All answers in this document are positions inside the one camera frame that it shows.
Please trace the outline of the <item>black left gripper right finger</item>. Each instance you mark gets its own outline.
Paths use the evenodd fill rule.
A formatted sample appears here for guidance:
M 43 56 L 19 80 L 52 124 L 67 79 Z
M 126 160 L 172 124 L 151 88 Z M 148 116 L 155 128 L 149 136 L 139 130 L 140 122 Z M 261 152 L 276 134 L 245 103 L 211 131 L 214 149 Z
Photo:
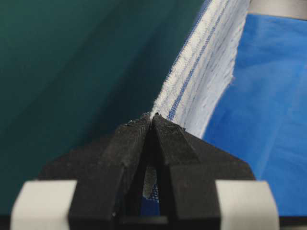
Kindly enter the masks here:
M 243 160 L 191 135 L 161 115 L 157 141 L 162 213 L 173 230 L 277 230 L 279 214 L 267 182 Z

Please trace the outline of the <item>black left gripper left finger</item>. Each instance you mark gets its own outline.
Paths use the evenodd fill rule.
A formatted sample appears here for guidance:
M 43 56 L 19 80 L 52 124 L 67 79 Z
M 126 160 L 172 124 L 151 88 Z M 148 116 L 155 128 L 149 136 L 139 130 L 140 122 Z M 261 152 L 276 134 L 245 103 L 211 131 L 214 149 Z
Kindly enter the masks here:
M 47 163 L 23 184 L 12 230 L 108 230 L 138 169 L 148 114 Z

